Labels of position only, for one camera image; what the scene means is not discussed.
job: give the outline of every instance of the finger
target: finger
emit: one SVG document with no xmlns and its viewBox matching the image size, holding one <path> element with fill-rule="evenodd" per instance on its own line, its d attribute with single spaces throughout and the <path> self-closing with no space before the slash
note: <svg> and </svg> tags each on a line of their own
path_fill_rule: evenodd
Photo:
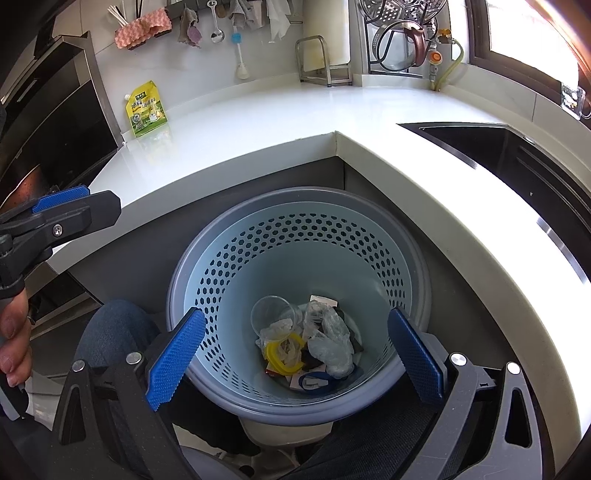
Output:
<svg viewBox="0 0 591 480">
<path fill-rule="evenodd" d="M 23 290 L 12 301 L 4 307 L 0 314 L 0 333 L 6 339 L 13 338 L 21 331 L 22 326 L 27 322 L 27 311 L 29 302 L 27 292 Z"/>
<path fill-rule="evenodd" d="M 27 354 L 22 360 L 21 364 L 15 369 L 14 372 L 7 375 L 6 379 L 8 385 L 14 387 L 18 384 L 25 383 L 27 378 L 31 376 L 31 369 L 33 368 L 33 352 L 31 347 L 27 349 Z"/>
<path fill-rule="evenodd" d="M 12 373 L 25 358 L 31 337 L 31 324 L 25 323 L 20 332 L 0 348 L 0 369 Z"/>
</svg>

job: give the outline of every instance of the metal screw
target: metal screw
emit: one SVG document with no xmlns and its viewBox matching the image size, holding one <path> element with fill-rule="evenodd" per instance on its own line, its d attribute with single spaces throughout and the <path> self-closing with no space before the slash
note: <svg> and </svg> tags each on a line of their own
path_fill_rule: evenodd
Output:
<svg viewBox="0 0 591 480">
<path fill-rule="evenodd" d="M 132 353 L 130 353 L 125 358 L 125 361 L 127 363 L 129 363 L 130 365 L 135 365 L 135 364 L 138 364 L 141 359 L 142 359 L 142 354 L 141 353 L 139 353 L 139 352 L 132 352 Z"/>
<path fill-rule="evenodd" d="M 450 359 L 452 360 L 453 364 L 459 367 L 463 367 L 468 362 L 468 360 L 466 360 L 466 357 L 463 356 L 461 353 L 452 353 Z"/>
<path fill-rule="evenodd" d="M 507 370 L 513 375 L 519 375 L 521 373 L 521 368 L 515 362 L 509 362 L 507 364 Z"/>
<path fill-rule="evenodd" d="M 76 361 L 75 361 L 75 362 L 72 364 L 72 370 L 73 370 L 74 372 L 79 372 L 79 371 L 81 371 L 81 370 L 83 370 L 83 369 L 84 369 L 85 365 L 86 365 L 86 364 L 84 363 L 84 360 L 76 360 Z"/>
</svg>

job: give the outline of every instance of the light blue plastic basket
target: light blue plastic basket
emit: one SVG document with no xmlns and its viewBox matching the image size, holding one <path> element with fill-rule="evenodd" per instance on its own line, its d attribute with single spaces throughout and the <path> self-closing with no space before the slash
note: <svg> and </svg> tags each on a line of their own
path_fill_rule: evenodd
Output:
<svg viewBox="0 0 591 480">
<path fill-rule="evenodd" d="M 305 304 L 335 299 L 361 332 L 359 368 L 322 397 L 300 394 L 264 373 L 250 312 L 266 295 Z M 383 395 L 404 373 L 388 339 L 388 313 L 402 306 L 424 330 L 428 271 L 416 242 L 389 213 L 340 190 L 279 190 L 210 223 L 189 245 L 170 285 L 168 327 L 191 306 L 206 336 L 187 375 L 208 398 L 241 417 L 276 425 L 344 418 Z"/>
</svg>

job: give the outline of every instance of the white cutting board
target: white cutting board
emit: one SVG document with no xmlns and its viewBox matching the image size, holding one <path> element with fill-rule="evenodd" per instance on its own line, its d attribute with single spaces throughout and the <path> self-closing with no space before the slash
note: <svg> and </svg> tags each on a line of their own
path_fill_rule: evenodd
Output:
<svg viewBox="0 0 591 480">
<path fill-rule="evenodd" d="M 303 7 L 304 37 L 324 38 L 331 66 L 349 63 L 349 0 L 304 0 Z M 307 41 L 303 47 L 304 71 L 324 68 L 320 42 Z"/>
</svg>

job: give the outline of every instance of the yellow seasoning pouch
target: yellow seasoning pouch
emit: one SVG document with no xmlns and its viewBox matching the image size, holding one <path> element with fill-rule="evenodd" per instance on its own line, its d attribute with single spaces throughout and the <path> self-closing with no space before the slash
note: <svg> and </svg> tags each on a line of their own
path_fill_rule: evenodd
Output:
<svg viewBox="0 0 591 480">
<path fill-rule="evenodd" d="M 158 89 L 152 80 L 137 87 L 127 100 L 127 116 L 136 137 L 166 123 Z"/>
</svg>

